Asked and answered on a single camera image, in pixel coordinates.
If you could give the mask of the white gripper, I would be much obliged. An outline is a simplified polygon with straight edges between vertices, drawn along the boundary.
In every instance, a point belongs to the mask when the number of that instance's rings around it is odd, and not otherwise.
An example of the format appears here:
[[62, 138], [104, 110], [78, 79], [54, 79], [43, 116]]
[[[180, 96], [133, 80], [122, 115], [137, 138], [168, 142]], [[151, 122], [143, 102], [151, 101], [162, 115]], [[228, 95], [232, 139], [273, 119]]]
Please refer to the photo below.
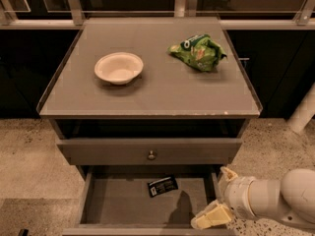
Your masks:
[[[226, 166], [220, 168], [220, 188], [225, 202], [237, 218], [254, 220], [254, 214], [249, 202], [249, 189], [255, 177], [238, 177], [238, 174]], [[233, 214], [225, 204], [214, 200], [191, 219], [194, 229], [203, 230], [224, 225], [233, 220]]]

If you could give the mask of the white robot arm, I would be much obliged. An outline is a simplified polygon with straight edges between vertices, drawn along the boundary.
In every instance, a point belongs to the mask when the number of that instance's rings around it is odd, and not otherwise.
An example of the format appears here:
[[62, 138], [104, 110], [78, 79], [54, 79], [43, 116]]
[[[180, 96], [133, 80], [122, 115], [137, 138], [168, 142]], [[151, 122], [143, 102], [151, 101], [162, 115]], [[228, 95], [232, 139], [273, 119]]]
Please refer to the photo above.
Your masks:
[[222, 167], [226, 187], [221, 198], [209, 203], [192, 220], [194, 229], [228, 224], [234, 217], [271, 219], [301, 230], [315, 229], [315, 171], [293, 169], [281, 180], [238, 176]]

